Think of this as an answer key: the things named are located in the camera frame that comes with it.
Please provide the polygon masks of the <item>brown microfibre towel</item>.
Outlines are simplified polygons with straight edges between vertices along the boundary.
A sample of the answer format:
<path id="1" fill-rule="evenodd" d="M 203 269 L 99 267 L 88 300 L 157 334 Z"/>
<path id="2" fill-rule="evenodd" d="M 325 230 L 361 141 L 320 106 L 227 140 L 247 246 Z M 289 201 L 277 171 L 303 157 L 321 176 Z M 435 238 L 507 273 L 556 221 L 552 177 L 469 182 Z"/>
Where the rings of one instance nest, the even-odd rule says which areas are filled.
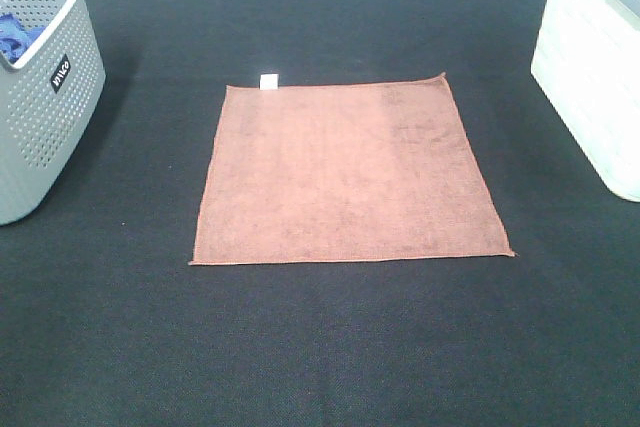
<path id="1" fill-rule="evenodd" d="M 227 88 L 194 264 L 512 253 L 444 75 Z"/>

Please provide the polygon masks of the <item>black basket brand label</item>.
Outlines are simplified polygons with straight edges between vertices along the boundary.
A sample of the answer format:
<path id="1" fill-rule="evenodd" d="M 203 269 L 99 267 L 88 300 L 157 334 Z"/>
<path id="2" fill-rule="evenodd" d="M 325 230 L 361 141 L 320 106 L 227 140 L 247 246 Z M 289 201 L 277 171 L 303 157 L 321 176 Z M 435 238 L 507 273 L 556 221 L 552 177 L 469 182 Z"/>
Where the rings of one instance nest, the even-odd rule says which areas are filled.
<path id="1" fill-rule="evenodd" d="M 50 77 L 50 84 L 55 93 L 58 93 L 71 70 L 71 62 L 67 54 L 64 54 Z"/>

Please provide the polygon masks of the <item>grey perforated laundry basket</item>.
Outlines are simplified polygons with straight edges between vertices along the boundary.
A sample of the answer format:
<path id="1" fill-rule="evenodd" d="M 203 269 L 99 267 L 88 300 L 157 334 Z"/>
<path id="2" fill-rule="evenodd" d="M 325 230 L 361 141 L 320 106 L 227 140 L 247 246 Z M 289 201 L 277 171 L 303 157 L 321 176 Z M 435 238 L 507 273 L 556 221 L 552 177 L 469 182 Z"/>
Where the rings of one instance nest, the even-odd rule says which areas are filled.
<path id="1" fill-rule="evenodd" d="M 15 63 L 1 57 L 1 222 L 34 211 L 68 162 L 106 80 L 85 0 L 1 0 L 30 29 L 45 30 Z M 58 93 L 50 77 L 67 54 Z"/>

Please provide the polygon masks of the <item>blue cloth in basket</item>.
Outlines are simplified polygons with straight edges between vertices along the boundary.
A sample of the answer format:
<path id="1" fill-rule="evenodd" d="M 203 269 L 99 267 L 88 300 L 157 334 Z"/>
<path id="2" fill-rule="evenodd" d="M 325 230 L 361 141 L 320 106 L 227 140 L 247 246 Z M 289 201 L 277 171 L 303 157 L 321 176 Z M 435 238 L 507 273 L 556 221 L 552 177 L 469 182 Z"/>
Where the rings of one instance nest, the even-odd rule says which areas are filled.
<path id="1" fill-rule="evenodd" d="M 1 15 L 1 52 L 10 63 L 17 62 L 45 30 L 44 26 L 26 29 L 11 13 Z"/>

